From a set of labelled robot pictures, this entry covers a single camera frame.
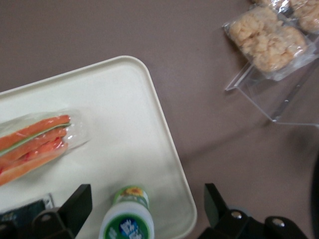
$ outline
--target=table surface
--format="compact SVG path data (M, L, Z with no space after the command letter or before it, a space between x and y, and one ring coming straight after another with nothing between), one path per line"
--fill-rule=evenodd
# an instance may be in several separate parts
M221 26L248 0L0 1L0 91L120 55L152 76L197 210L187 239L209 225L205 183L263 222L279 215L313 238L310 189L319 146L313 126L269 122L239 91L246 63Z

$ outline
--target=white bottle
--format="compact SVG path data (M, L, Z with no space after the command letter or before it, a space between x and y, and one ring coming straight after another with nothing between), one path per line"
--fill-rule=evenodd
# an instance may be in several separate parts
M99 239L154 239L154 223L146 192L137 186L121 189L105 215Z

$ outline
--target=carrot stick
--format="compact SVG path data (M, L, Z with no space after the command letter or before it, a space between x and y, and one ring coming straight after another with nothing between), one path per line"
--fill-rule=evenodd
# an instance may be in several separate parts
M36 150L28 152L24 156L20 157L18 160L10 162L6 166L1 167L0 168L0 177L1 177L1 174L3 172L6 172L7 170L18 167L26 162L34 160L35 158L47 157L62 147L67 147L67 143L64 143L62 141L62 138L60 138L60 137L58 137L54 141L47 142L44 145L37 148Z
M12 134L1 137L0 138L0 151L4 150L6 148L9 148L13 144L18 143L19 141L21 141L25 138L28 138L36 133L39 133L39 132L44 131L48 128L57 126L59 124L69 123L69 122L70 122L70 116L62 115L62 116L56 116L56 117L44 119L44 120L41 120L37 123L29 125L28 127L20 129Z
M68 144L65 143L56 150L40 155L33 160L25 161L24 163L17 165L16 167L13 167L6 171L0 172L0 186L16 178L19 178L22 175L32 171L33 169L36 169L42 166L43 164L59 157L67 150L67 148Z
M39 135L38 137L24 143L18 148L13 149L12 151L6 153L3 156L0 156L0 168L5 167L11 161L15 161L25 155L26 153L36 150L41 145L55 140L57 137L64 137L66 135L65 128L54 128L46 133Z

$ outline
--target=wrapped snack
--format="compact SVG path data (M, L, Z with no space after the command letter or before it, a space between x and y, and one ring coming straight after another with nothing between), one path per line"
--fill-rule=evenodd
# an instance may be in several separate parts
M290 0L252 0L254 3L264 4L273 7L279 12L285 12L290 7Z
M79 112L38 113L0 124L0 185L88 140Z
M267 79L281 80L317 58L314 44L267 6L255 7L224 29Z
M318 0L290 0L294 10L294 17L298 19L300 27L310 33L319 33L319 1Z

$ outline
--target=white tray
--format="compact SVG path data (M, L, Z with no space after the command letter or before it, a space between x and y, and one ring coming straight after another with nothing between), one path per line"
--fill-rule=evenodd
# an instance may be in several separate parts
M0 210L48 192L61 206L80 184L89 183L93 211L77 239L94 239L115 192L139 184L150 197L156 238L185 237L196 222L195 203L140 60L120 56L0 93L0 121L79 107L90 115L92 139L1 186Z

